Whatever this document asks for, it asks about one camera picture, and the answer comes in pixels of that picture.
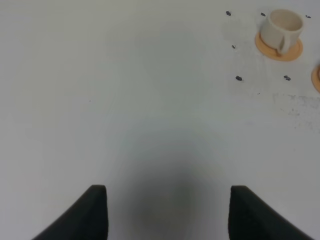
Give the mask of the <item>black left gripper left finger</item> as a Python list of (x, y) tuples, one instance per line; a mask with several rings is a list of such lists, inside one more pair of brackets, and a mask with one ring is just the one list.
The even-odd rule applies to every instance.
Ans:
[(35, 240), (106, 240), (109, 234), (107, 189), (90, 186)]

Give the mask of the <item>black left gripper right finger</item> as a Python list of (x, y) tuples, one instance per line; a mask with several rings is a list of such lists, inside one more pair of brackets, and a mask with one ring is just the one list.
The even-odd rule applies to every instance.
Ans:
[(230, 188), (228, 236), (230, 240), (311, 239), (244, 185)]

